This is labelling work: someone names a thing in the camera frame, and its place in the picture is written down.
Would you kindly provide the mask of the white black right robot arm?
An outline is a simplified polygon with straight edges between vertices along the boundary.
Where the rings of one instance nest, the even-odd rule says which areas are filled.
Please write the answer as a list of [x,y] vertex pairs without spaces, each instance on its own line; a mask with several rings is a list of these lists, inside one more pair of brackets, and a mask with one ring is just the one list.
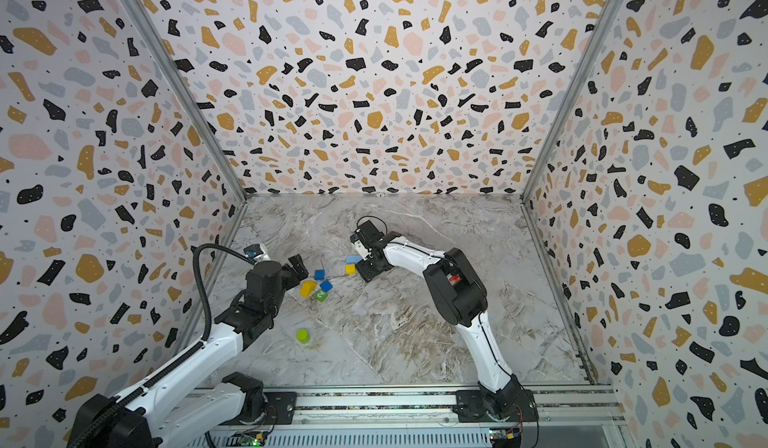
[[480,414],[496,420],[521,414],[520,403],[531,395],[502,355],[488,316],[487,289],[465,254],[426,248],[397,232],[384,234],[370,222],[356,229],[350,242],[361,256],[356,270],[366,282],[393,268],[424,278],[438,313],[457,329],[472,357]]

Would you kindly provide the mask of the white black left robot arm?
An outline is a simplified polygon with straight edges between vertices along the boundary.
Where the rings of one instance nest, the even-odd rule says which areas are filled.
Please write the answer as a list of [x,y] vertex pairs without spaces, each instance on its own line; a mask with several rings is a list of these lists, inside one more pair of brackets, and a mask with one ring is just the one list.
[[303,259],[263,258],[246,274],[244,293],[212,319],[202,338],[157,372],[111,395],[95,395],[78,410],[70,447],[183,447],[220,424],[267,425],[280,412],[263,383],[233,372],[211,393],[186,400],[206,378],[274,326],[284,295],[308,276]]

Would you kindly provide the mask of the yellow arch block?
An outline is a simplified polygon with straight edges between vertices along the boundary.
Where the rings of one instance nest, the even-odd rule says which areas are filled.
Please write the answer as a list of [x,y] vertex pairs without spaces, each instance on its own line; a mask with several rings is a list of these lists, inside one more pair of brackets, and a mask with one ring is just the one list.
[[300,287],[300,296],[303,298],[309,298],[316,290],[318,284],[315,280],[306,280]]

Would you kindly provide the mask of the green cylinder block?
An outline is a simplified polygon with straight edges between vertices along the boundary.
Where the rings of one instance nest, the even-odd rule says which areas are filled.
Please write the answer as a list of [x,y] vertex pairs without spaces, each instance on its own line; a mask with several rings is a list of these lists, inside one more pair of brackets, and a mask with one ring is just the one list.
[[301,344],[308,344],[311,341],[311,336],[308,330],[300,329],[296,333],[296,338]]

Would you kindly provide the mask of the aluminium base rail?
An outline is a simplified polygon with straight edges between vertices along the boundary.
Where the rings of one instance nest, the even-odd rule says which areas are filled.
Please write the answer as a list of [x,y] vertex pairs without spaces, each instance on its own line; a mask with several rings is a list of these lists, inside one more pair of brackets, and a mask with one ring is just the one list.
[[631,447],[613,390],[532,384],[510,415],[469,385],[269,389],[262,421],[211,429],[217,447]]

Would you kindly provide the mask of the left wall corner aluminium post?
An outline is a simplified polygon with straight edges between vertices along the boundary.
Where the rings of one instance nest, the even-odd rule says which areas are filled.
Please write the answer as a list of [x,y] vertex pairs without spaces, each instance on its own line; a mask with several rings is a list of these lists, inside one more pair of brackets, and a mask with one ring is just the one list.
[[172,56],[167,52],[163,45],[160,34],[157,32],[154,24],[147,14],[140,0],[119,0],[129,15],[132,23],[142,36],[147,49],[154,57],[164,78],[170,85],[173,93],[176,95],[181,108],[191,118],[198,134],[216,165],[221,171],[222,178],[228,184],[230,190],[235,195],[240,204],[247,201],[246,193],[240,185],[238,178],[229,164],[224,152],[216,139],[214,133],[210,130],[198,104],[193,99],[187,85],[182,79]]

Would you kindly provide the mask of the wall corner aluminium post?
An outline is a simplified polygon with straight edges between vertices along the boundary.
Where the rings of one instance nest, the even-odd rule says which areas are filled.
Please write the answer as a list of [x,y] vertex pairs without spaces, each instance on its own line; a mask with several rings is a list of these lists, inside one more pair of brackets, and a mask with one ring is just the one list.
[[554,118],[553,126],[544,142],[541,144],[541,150],[521,195],[523,207],[526,207],[528,202],[534,196],[536,184],[546,169],[548,157],[555,150],[555,144],[562,134],[566,122],[578,100],[580,91],[591,73],[591,69],[597,60],[601,46],[611,29],[613,20],[622,1],[623,0],[605,0],[605,6],[602,8],[601,13],[596,20],[592,35],[590,36],[584,53],[576,67],[574,76],[565,91],[563,101]]
[[247,201],[246,193],[240,185],[238,178],[229,164],[224,152],[216,139],[214,133],[210,130],[198,104],[193,99],[187,85],[182,79],[172,56],[167,52],[163,45],[160,34],[157,32],[154,24],[147,14],[140,0],[119,0],[129,15],[132,23],[142,36],[147,49],[154,57],[164,78],[170,85],[173,93],[176,95],[181,108],[191,118],[198,134],[216,165],[221,171],[222,178],[228,184],[230,190],[235,195],[240,204]]

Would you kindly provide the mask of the right wall corner aluminium post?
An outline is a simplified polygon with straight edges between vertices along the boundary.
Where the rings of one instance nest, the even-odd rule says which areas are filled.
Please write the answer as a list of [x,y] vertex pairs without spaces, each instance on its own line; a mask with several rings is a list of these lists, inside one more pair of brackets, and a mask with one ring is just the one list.
[[578,100],[580,91],[591,73],[591,69],[597,60],[601,46],[611,29],[613,20],[622,1],[623,0],[605,0],[605,6],[602,8],[601,13],[596,20],[592,35],[590,36],[584,53],[576,67],[574,76],[565,91],[563,101],[554,118],[553,126],[544,142],[541,144],[541,150],[521,195],[523,207],[526,207],[528,202],[534,196],[536,184],[546,169],[548,157],[555,150],[555,144],[562,134],[566,122]]

